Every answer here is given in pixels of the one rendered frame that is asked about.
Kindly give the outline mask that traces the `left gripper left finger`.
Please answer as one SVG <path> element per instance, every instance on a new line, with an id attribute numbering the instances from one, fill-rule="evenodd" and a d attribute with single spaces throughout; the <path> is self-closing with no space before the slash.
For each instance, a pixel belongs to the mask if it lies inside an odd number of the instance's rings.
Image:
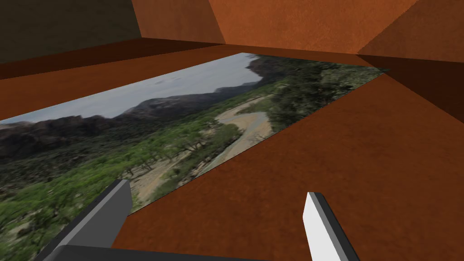
<path id="1" fill-rule="evenodd" d="M 47 243 L 34 261 L 45 261 L 62 245 L 111 247 L 132 207 L 129 180 L 116 179 Z"/>

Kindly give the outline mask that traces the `landscape picture with river valley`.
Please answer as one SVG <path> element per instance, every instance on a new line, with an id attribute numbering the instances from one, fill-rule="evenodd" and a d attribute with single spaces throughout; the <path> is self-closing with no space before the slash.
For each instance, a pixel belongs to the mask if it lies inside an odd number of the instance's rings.
<path id="1" fill-rule="evenodd" d="M 239 53 L 0 120 L 0 261 L 33 261 L 116 179 L 135 212 L 386 72 Z"/>

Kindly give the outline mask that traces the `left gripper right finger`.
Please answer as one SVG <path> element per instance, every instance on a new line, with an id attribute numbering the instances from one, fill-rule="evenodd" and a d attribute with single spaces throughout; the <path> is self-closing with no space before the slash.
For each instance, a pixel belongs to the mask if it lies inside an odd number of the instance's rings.
<path id="1" fill-rule="evenodd" d="M 302 217 L 312 261 L 360 261 L 322 193 L 307 193 Z"/>

